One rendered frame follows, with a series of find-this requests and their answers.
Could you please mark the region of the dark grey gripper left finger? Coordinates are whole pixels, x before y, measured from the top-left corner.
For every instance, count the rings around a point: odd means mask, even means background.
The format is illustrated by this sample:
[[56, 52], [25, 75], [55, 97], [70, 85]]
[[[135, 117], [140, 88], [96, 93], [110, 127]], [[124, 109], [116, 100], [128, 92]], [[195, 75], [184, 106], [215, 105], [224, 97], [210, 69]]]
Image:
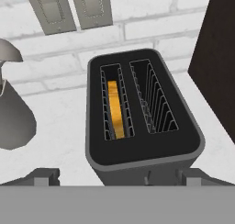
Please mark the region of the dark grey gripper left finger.
[[59, 168], [37, 168], [25, 177], [17, 178], [4, 183], [4, 186], [10, 185], [32, 185], [32, 186], [57, 186], [60, 184]]

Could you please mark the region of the black toaster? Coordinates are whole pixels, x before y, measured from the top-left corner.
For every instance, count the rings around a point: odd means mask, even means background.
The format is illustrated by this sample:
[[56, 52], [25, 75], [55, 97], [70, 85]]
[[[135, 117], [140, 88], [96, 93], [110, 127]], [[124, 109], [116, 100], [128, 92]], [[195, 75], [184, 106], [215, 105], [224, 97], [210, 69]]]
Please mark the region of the black toaster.
[[[108, 99], [116, 81], [125, 137], [117, 139]], [[205, 148], [203, 133], [154, 49], [94, 57], [87, 66], [85, 156], [104, 185], [178, 185]]]

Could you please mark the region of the golden bread slice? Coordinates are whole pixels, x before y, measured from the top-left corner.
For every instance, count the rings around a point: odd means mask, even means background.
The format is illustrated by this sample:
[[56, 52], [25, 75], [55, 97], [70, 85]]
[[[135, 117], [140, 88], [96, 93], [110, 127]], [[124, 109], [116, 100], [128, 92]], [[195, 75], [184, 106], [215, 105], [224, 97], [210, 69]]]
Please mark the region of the golden bread slice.
[[108, 81], [108, 99], [110, 105], [110, 114], [113, 124], [113, 129], [117, 139], [125, 137], [121, 106], [118, 95], [118, 84], [116, 81]]

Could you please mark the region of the grey kettle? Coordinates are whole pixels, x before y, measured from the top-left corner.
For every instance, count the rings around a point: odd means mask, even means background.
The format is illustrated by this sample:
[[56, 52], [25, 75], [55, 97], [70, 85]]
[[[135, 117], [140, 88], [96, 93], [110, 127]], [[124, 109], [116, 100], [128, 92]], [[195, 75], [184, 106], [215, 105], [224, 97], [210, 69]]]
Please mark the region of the grey kettle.
[[32, 110], [2, 75], [6, 62], [22, 62], [18, 48], [0, 39], [0, 149], [12, 151], [26, 146], [37, 132]]

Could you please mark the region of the grey toaster lever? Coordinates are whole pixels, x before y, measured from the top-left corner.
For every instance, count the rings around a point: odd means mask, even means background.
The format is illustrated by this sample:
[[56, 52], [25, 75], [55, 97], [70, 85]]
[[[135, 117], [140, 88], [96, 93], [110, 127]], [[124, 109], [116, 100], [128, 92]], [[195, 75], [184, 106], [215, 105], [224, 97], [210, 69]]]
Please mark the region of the grey toaster lever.
[[151, 178], [151, 171], [147, 172], [147, 175], [144, 177], [144, 185], [149, 186], [152, 185], [150, 182]]

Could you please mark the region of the dark brown cabinet side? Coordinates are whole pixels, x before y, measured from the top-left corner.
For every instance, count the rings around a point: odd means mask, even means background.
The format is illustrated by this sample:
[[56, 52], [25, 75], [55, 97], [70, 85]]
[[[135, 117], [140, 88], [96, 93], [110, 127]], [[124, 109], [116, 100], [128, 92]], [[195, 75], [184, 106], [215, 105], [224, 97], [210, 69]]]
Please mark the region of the dark brown cabinet side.
[[209, 0], [188, 73], [235, 143], [235, 0]]

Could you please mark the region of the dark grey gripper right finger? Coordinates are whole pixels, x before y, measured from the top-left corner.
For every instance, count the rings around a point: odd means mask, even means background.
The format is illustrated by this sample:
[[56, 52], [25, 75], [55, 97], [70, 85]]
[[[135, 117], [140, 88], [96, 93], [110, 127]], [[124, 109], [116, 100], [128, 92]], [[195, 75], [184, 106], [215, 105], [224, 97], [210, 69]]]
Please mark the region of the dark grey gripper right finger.
[[205, 186], [205, 185], [228, 185], [235, 184], [211, 177], [198, 168], [189, 168], [177, 171], [177, 179], [180, 185], [186, 186]]

